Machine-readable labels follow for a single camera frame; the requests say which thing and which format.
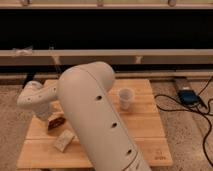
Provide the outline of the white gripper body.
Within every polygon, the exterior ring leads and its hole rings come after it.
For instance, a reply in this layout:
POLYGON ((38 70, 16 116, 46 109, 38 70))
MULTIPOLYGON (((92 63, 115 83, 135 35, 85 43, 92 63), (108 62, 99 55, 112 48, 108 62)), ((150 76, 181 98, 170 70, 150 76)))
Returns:
POLYGON ((53 107, 50 103, 39 104, 33 109, 33 111, 35 112, 36 117, 39 118, 41 121, 44 121, 47 125, 51 120, 63 117, 62 115, 53 114, 53 107))

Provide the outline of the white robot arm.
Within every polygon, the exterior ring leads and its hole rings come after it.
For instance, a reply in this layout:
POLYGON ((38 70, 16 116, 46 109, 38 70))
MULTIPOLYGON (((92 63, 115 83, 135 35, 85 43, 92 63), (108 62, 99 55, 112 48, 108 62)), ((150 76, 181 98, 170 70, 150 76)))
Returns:
POLYGON ((95 171, 152 171, 109 99, 114 82, 114 71, 105 62, 77 65, 54 84, 28 82, 17 105, 45 120, 49 104, 57 100, 95 171))

